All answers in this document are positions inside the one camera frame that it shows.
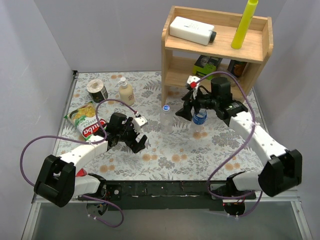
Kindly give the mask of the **blue label water bottle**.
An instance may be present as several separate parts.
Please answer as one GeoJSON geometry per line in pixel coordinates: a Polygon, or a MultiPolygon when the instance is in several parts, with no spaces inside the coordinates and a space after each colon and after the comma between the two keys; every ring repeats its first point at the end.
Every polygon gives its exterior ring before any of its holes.
{"type": "Polygon", "coordinates": [[[207,110],[200,109],[198,113],[194,112],[191,121],[191,129],[193,132],[200,132],[207,120],[207,110]]]}

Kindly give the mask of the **clear plastic bottle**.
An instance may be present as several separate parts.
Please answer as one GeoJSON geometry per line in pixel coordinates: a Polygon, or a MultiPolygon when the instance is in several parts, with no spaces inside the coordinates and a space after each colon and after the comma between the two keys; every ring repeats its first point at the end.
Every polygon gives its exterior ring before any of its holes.
{"type": "Polygon", "coordinates": [[[164,134],[171,134],[173,131],[173,113],[170,108],[168,112],[163,111],[163,108],[160,112],[160,130],[164,134]]]}

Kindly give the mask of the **blue bottle cap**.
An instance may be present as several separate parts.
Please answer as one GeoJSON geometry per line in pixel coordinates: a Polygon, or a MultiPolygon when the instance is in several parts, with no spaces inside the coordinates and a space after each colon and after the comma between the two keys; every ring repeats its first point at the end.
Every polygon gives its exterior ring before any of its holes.
{"type": "Polygon", "coordinates": [[[165,111],[165,112],[168,112],[170,110],[170,106],[169,105],[164,105],[162,107],[162,110],[165,111]]]}

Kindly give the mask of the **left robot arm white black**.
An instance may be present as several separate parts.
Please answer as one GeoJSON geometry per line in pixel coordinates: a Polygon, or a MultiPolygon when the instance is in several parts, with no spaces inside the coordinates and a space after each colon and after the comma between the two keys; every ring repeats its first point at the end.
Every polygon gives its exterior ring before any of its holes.
{"type": "Polygon", "coordinates": [[[72,198],[83,199],[85,195],[95,200],[104,199],[107,181],[102,176],[77,174],[86,164],[119,142],[125,143],[135,154],[143,150],[148,138],[143,135],[137,140],[137,137],[147,123],[142,115],[127,117],[119,112],[113,113],[109,122],[100,120],[97,131],[85,144],[60,156],[49,155],[45,158],[33,188],[34,193],[58,207],[64,207],[72,198]]]}

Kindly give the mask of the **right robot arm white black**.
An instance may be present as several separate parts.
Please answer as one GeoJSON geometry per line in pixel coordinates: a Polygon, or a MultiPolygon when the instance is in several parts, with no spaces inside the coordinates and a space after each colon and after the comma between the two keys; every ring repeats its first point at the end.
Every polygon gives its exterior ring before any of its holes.
{"type": "Polygon", "coordinates": [[[302,182],[303,158],[294,149],[289,150],[274,140],[258,123],[249,105],[233,98],[231,85],[225,77],[210,81],[211,91],[203,94],[200,78],[189,76],[186,82],[188,93],[182,98],[183,107],[176,116],[188,121],[201,109],[214,110],[216,116],[233,129],[250,146],[260,159],[263,169],[258,172],[241,171],[230,175],[225,184],[209,193],[220,199],[247,197],[252,191],[261,191],[274,197],[302,182]]]}

